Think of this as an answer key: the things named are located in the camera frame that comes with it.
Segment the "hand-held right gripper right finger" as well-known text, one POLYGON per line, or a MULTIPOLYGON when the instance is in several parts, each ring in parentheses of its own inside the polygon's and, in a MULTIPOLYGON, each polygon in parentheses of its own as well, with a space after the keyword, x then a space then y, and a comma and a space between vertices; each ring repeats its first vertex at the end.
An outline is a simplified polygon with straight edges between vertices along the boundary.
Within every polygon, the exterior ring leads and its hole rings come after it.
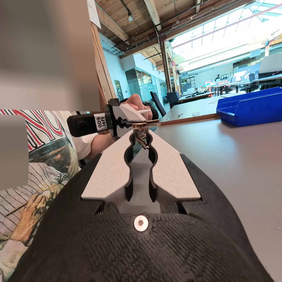
POLYGON ((149 195, 160 206, 201 199, 181 154, 156 135, 148 131, 148 157, 152 163, 149 174, 149 195))

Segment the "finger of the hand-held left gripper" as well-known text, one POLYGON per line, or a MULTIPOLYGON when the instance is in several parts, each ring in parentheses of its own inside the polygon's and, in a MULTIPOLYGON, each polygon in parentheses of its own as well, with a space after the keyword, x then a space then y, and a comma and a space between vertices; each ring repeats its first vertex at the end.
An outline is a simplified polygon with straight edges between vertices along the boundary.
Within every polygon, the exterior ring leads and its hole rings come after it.
POLYGON ((144 127, 147 125, 143 115, 129 104, 114 106, 114 117, 117 122, 117 130, 132 130, 138 126, 144 127))

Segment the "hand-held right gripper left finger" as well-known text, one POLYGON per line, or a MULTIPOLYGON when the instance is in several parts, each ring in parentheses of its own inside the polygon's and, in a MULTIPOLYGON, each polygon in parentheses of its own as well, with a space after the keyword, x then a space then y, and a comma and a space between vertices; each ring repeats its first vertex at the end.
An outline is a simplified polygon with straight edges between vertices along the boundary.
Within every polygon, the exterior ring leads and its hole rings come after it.
POLYGON ((102 200, 119 206, 133 195, 133 160, 135 131, 130 130, 101 155, 81 198, 102 200))

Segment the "small wooden lattice assembly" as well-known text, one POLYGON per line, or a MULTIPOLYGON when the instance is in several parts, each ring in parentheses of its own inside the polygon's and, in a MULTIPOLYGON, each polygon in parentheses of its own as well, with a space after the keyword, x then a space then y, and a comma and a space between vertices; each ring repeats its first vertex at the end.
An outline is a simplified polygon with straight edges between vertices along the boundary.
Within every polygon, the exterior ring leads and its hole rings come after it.
POLYGON ((135 122, 132 124, 132 129, 136 133, 136 141, 144 148, 149 149, 147 136, 151 127, 159 127, 159 119, 150 120, 146 122, 135 122))

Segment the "grey desk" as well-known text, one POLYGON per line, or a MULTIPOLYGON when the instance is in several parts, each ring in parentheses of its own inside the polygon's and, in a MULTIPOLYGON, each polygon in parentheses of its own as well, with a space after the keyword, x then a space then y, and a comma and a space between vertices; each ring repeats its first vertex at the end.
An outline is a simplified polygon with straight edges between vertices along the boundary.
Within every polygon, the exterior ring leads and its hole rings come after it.
POLYGON ((261 263, 281 281, 281 122, 234 127, 220 119, 156 132, 222 190, 261 263))

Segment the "person's left hand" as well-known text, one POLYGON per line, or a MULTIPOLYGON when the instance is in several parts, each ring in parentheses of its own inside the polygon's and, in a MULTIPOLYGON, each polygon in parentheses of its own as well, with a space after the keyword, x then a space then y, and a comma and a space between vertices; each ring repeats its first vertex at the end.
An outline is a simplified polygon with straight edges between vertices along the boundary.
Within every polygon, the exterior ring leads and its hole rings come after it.
POLYGON ((133 94, 128 99, 122 100, 121 104, 129 104, 137 111, 147 110, 147 112, 141 113, 141 115, 147 120, 152 120, 153 113, 149 104, 143 103, 138 94, 133 94))

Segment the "black high-back chair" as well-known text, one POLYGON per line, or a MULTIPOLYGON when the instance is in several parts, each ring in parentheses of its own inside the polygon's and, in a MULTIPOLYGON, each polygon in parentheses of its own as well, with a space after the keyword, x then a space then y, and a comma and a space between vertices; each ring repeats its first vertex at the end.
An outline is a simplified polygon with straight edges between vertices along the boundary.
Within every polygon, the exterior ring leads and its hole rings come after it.
POLYGON ((151 91, 150 94, 151 94, 151 97, 152 97, 154 103, 156 104, 156 107, 157 107, 158 111, 160 112, 161 116, 164 117, 166 115, 166 111, 165 111, 163 105, 161 104, 157 93, 154 93, 154 92, 151 91))
POLYGON ((170 109, 175 106, 179 105, 181 102, 179 101, 180 97, 177 91, 167 93, 167 98, 169 100, 170 109))

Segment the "printed white t-shirt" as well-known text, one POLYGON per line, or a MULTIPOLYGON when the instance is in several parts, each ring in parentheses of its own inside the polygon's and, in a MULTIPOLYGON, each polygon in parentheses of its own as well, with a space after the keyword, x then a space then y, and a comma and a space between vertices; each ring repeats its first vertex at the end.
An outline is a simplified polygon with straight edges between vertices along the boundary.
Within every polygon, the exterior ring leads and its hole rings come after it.
POLYGON ((1 115, 25 118, 28 183, 1 190, 1 281, 8 281, 31 245, 41 218, 67 182, 80 170, 79 160, 91 152, 97 134, 72 137, 69 111, 1 109, 1 115))

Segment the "white table with wooden edge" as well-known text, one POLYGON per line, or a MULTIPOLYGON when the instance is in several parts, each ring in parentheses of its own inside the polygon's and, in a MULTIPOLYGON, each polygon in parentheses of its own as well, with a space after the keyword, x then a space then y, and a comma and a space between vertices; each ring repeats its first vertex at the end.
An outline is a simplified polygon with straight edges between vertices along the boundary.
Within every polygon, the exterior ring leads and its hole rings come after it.
POLYGON ((238 95, 240 94, 225 94, 222 96, 175 105, 160 120, 160 125, 176 125, 187 122, 196 122, 219 118, 219 115, 216 114, 218 101, 238 95))

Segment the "dark wooden work table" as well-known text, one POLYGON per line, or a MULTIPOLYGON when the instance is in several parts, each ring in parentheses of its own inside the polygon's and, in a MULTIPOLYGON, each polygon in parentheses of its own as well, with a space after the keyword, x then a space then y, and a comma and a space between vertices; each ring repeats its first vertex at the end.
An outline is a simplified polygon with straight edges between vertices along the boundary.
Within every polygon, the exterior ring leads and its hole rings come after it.
POLYGON ((186 103, 186 102, 197 101, 197 100, 201 100, 201 99, 205 99, 205 98, 210 98, 210 97, 213 97, 213 96, 214 96, 214 93, 212 93, 212 92, 195 93, 195 94, 191 94, 191 95, 182 96, 178 100, 178 102, 179 103, 186 103))

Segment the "blue plastic bin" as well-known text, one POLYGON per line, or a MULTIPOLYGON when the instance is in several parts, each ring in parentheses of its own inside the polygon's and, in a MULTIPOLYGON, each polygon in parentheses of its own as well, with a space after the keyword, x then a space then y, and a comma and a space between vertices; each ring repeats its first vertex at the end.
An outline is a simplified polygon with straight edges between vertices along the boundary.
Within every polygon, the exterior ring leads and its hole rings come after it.
POLYGON ((216 114, 237 127, 282 121, 282 88, 274 87, 220 99, 216 114))

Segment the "white paper notice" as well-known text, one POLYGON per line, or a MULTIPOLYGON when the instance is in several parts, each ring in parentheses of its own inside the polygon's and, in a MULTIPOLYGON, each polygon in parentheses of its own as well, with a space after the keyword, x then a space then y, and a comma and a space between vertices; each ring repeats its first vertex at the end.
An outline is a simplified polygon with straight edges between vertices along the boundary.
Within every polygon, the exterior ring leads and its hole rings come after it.
POLYGON ((101 29, 100 21, 98 18, 98 13, 96 9, 96 3, 94 0, 87 0, 87 7, 90 21, 101 29))

